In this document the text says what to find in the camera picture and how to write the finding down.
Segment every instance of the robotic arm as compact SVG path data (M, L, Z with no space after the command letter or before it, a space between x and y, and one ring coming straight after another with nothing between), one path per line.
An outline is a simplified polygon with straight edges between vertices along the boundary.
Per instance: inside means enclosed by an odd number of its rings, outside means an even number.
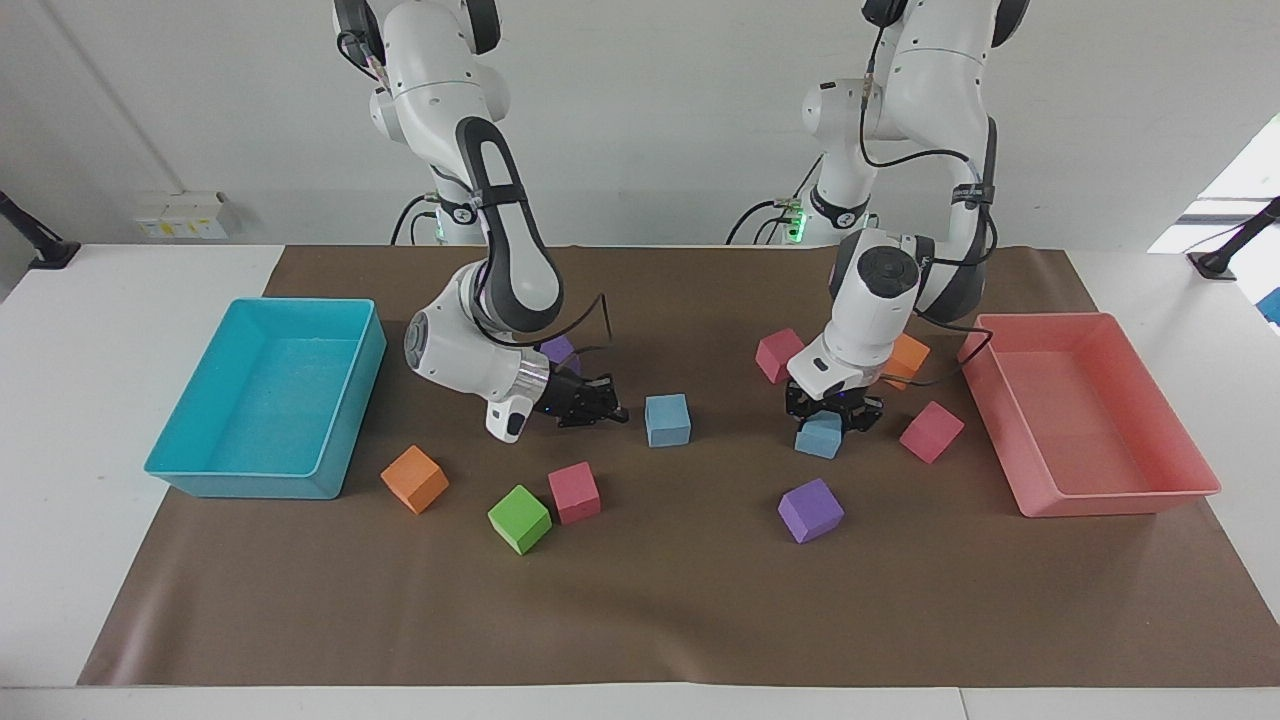
M883 405L867 397L913 311L950 323L977 307L986 283L995 195L996 123L982 102L987 55L1018 28L1029 0L867 0L881 28L864 79L826 82L804 119L822 142L817 184L804 201L803 242L840 243L823 333L788 364L787 410L838 413L845 430L869 429ZM854 231L881 168L865 138L913 140L946 155L954 191L947 237Z
M404 336L410 366L484 397L485 425L503 442L520 439L535 410L561 427L627 421L609 375L582 379L513 340L550 327L564 290L494 124L506 115L506 86L475 60L502 36L494 1L407 1L387 15L385 28L364 0L335 0L334 9L339 50L379 82L374 123L436 178L445 240L483 238L489 247L485 261L461 268L413 316Z

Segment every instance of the green cube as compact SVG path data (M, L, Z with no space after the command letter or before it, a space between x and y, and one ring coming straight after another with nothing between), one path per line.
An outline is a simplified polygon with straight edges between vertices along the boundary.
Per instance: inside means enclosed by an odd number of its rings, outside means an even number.
M524 555L552 529L552 514L525 486L507 493L489 511L489 521L502 539Z

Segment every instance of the brown mat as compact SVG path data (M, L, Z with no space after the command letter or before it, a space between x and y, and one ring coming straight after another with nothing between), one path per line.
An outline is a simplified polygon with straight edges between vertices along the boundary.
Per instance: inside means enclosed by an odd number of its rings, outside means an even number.
M485 434L480 400L420 380L398 351L412 313L477 256L284 252L268 295L372 297L390 340L346 489L170 491L81 683L1280 684L1280 629L1206 503L1021 518L959 377L886 389L886 419L835 462L794 452L753 355L778 328L819 332L829 250L558 250L566 315L609 292L618 343L586 364L616 374L637 419L539 418L513 447ZM988 311L1093 309L1060 252L1002 250L991 275ZM913 332L936 348L924 375L954 365L960 338ZM644 397L669 392L689 395L694 443L649 450ZM929 400L968 423L932 468L896 442ZM453 482L420 518L378 477L410 443ZM547 495L547 471L581 460L604 514L517 557L485 511L516 483ZM797 546L778 497L818 477L849 518Z

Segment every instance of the pink cube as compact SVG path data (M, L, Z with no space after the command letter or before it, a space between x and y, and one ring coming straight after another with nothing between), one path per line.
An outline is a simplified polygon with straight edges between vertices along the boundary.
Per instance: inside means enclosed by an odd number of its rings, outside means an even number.
M760 341L760 346L755 350L755 364L764 370L764 377L771 383L778 384L791 378L787 363L800 355L801 350L804 350L804 341L795 331L787 328Z
M902 433L901 442L916 457L932 465L947 447L951 447L963 429L964 421L960 418L947 413L937 402L931 402Z
M595 475L589 464L579 462L556 470L547 479L552 484L561 525L571 525L600 512L600 491L595 487Z

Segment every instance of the red plastic container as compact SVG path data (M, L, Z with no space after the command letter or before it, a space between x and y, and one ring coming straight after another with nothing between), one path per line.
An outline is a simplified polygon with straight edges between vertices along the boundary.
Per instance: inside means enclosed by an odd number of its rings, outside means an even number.
M1161 512L1222 489L1111 315L977 327L996 336L964 374L1023 515Z

